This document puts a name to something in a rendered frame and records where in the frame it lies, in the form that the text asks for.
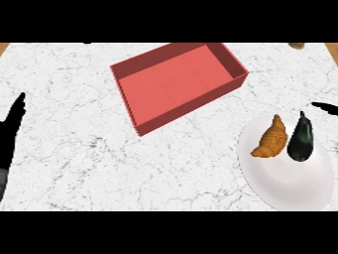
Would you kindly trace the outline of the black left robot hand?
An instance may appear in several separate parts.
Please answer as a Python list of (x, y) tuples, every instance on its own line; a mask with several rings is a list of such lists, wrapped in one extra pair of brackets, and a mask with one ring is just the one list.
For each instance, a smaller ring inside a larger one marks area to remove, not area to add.
[(7, 119), (0, 121), (0, 169), (5, 170), (13, 164), (15, 139), (26, 112), (26, 93), (21, 93), (11, 106)]

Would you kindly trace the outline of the brown croissant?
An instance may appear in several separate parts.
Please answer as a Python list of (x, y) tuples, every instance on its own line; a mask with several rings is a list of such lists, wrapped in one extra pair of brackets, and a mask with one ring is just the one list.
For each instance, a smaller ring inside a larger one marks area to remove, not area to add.
[(259, 146), (252, 151), (252, 155), (261, 158), (275, 157), (287, 144), (286, 126), (278, 114), (274, 115), (271, 126), (262, 134)]

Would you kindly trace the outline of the dark eggplant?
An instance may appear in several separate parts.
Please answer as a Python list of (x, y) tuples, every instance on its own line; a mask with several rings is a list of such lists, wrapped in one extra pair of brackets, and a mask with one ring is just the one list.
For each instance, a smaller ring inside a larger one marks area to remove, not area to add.
[(300, 112), (299, 121), (289, 141), (287, 154), (297, 162), (305, 162), (314, 151), (312, 123), (305, 112)]

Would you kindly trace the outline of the white oval plate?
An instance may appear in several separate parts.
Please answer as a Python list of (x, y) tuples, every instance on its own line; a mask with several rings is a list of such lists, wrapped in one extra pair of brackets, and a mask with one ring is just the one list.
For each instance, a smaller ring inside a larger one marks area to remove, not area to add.
[(328, 153), (318, 139), (305, 162), (295, 161), (287, 149), (275, 157), (252, 155), (259, 139), (272, 124), (272, 115), (247, 124), (238, 144), (238, 159), (244, 177), (256, 195), (278, 210), (321, 210), (334, 192), (334, 171)]

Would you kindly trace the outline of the red cardboard box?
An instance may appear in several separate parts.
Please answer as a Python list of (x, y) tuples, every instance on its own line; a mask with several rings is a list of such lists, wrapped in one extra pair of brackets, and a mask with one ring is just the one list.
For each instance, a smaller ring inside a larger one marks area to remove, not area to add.
[(110, 68), (139, 136), (237, 90), (250, 73), (224, 43), (172, 43)]

